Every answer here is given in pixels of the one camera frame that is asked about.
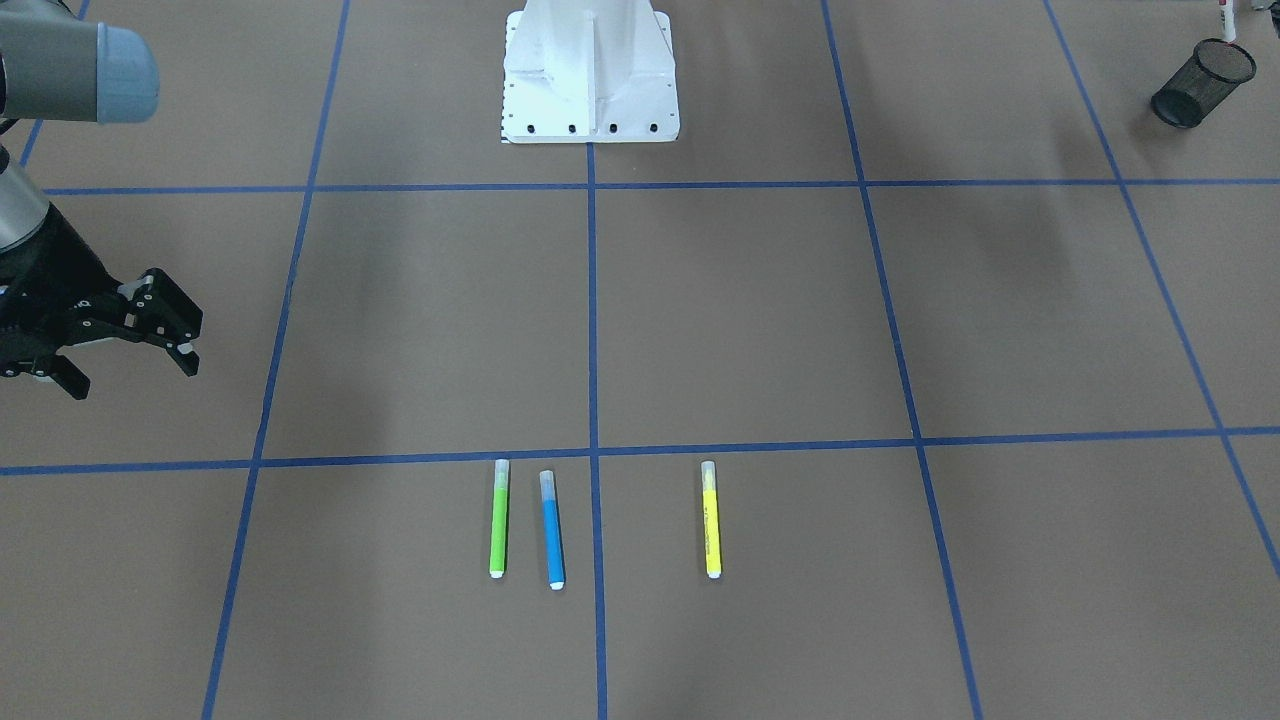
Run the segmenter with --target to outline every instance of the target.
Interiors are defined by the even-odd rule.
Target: white plastic bracket
[[[507,18],[504,142],[671,142],[671,18],[649,0],[529,0]]]

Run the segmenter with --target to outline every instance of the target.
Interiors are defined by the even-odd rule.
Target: blue grid
[[[439,183],[439,184],[319,184],[316,176],[320,167],[320,156],[324,147],[324,136],[328,126],[329,109],[333,100],[334,86],[337,83],[338,69],[342,59],[343,40],[346,36],[347,19],[351,10],[351,0],[343,0],[342,13],[334,40],[334,49],[330,60],[329,78],[325,88],[325,97],[321,105],[317,123],[315,146],[311,158],[311,168],[306,184],[301,186],[207,186],[207,187],[88,187],[88,188],[46,188],[51,196],[110,196],[110,195],[223,195],[223,193],[301,193],[303,197],[302,210],[298,218],[297,234],[294,238],[293,254],[289,263],[285,282],[284,299],[282,301],[279,322],[276,327],[275,343],[268,373],[266,387],[262,396],[262,413],[259,430],[255,439],[253,454],[248,459],[232,460],[206,460],[206,461],[168,461],[168,462],[110,462],[110,464],[68,464],[68,465],[31,465],[31,466],[0,466],[0,477],[42,477],[55,474],[102,474],[102,473],[152,473],[173,470],[248,470],[244,488],[244,497],[237,527],[236,544],[228,574],[227,592],[223,612],[219,620],[215,650],[209,675],[202,720],[210,720],[218,696],[218,684],[221,673],[221,664],[227,646],[227,637],[230,629],[232,612],[234,609],[236,591],[239,579],[241,562],[243,561],[244,544],[247,541],[250,518],[252,514],[253,496],[257,486],[259,473],[264,468],[314,468],[314,466],[342,466],[342,465],[389,465],[389,464],[430,464],[453,461],[490,461],[498,457],[509,459],[554,459],[554,457],[586,457],[591,468],[591,528],[593,528],[593,555],[595,573],[595,633],[596,633],[596,694],[598,716],[600,720],[608,717],[608,673],[607,673],[607,643],[605,643],[605,584],[604,584],[604,546],[602,527],[602,500],[600,500],[600,457],[611,456],[641,456],[641,455],[677,455],[677,454],[735,454],[735,452],[795,452],[815,450],[869,450],[869,448],[914,448],[924,486],[925,498],[929,506],[929,515],[933,524],[934,541],[938,551],[938,561],[947,591],[947,600],[951,607],[954,629],[956,633],[957,648],[963,664],[966,687],[969,692],[973,716],[980,720],[983,716],[982,701],[978,691],[978,680],[973,670],[969,656],[968,642],[964,630],[964,619],[960,610],[960,600],[955,588],[951,571],[950,557],[946,546],[942,518],[937,507],[933,493],[933,483],[929,473],[928,454],[929,447],[954,446],[995,446],[995,445],[1021,445],[1021,443],[1076,443],[1076,442],[1120,442],[1120,441],[1146,441],[1170,438],[1219,438],[1226,454],[1231,470],[1239,483],[1249,512],[1257,525],[1260,539],[1262,541],[1272,564],[1272,569],[1280,577],[1280,556],[1271,534],[1262,519],[1249,483],[1240,468],[1231,443],[1233,437],[1263,437],[1280,436],[1280,425],[1249,425],[1226,427],[1222,423],[1212,392],[1201,370],[1190,338],[1181,323],[1172,295],[1165,283],[1164,274],[1156,259],[1155,251],[1147,238],[1142,219],[1129,193],[1130,186],[1272,186],[1280,184],[1280,178],[1126,178],[1120,172],[1119,164],[1103,132],[1101,120],[1094,110],[1093,102],[1080,77],[1075,59],[1071,54],[1066,36],[1053,12],[1051,0],[1042,0],[1048,20],[1061,45],[1065,60],[1070,67],[1076,88],[1088,110],[1089,118],[1097,132],[1098,141],[1111,167],[1111,178],[1082,178],[1082,179],[1042,179],[1042,178],[1006,178],[1006,179],[924,179],[924,181],[876,181],[868,179],[864,174],[861,155],[858,145],[856,128],[852,119],[852,109],[849,94],[845,87],[844,72],[840,63],[840,54],[836,45],[835,28],[831,20],[828,0],[819,0],[822,5],[823,20],[826,23],[827,41],[831,51],[832,65],[836,74],[837,90],[840,92],[841,108],[845,117],[849,135],[850,151],[852,155],[856,179],[815,179],[815,181],[724,181],[724,182],[632,182],[608,183],[596,182],[595,149],[586,146],[586,174],[585,183]],[[91,0],[83,0],[77,17],[83,19],[88,12]],[[26,165],[36,146],[42,123],[36,122],[23,149],[19,163]],[[1152,429],[1152,430],[1117,430],[1117,432],[1080,432],[1080,433],[1030,433],[1030,434],[1001,434],[1001,436],[959,436],[959,437],[925,437],[920,430],[916,414],[915,400],[911,391],[910,374],[906,356],[902,350],[899,334],[897,319],[893,310],[893,299],[890,288],[888,273],[884,268],[879,246],[879,234],[876,227],[874,211],[869,190],[874,187],[1070,187],[1070,186],[1105,186],[1116,187],[1124,197],[1125,206],[1133,220],[1134,231],[1138,234],[1149,268],[1155,275],[1161,296],[1165,300],[1178,336],[1181,341],[1188,363],[1196,375],[1197,383],[1203,395],[1204,404],[1213,420],[1212,428],[1180,428],[1180,429]],[[815,441],[815,442],[764,442],[764,443],[708,443],[708,445],[657,445],[657,446],[602,446],[599,442],[599,406],[598,406],[598,305],[596,305],[596,193],[599,191],[613,190],[735,190],[735,188],[824,188],[824,187],[850,187],[860,193],[863,210],[867,218],[872,250],[876,259],[877,275],[881,284],[884,302],[886,320],[893,341],[895,357],[899,375],[902,384],[904,402],[911,427],[909,438],[882,438],[882,439],[847,439],[847,441]],[[430,454],[403,454],[403,455],[366,455],[366,456],[316,456],[316,457],[264,457],[264,446],[271,416],[271,405],[275,396],[275,382],[279,374],[280,357],[284,350],[284,340],[288,329],[288,319],[292,301],[293,283],[297,278],[298,261],[301,259],[303,242],[306,238],[307,222],[311,202],[315,193],[326,192],[443,192],[443,191],[585,191],[588,195],[588,263],[589,263],[589,414],[590,414],[590,445],[576,448],[547,448],[547,450],[498,450],[474,452],[430,452]]]

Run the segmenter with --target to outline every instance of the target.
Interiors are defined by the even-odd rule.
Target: blue marker
[[[547,580],[553,591],[564,589],[564,551],[559,541],[559,509],[556,506],[556,473],[538,475],[543,486],[543,525],[547,536]]]

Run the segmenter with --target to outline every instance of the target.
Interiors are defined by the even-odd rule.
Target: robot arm
[[[141,122],[159,76],[132,31],[87,24],[56,0],[0,0],[0,115]],[[159,268],[111,277],[26,170],[0,146],[0,377],[31,374],[72,397],[88,378],[61,347],[106,338],[164,348],[195,375],[204,313]]]

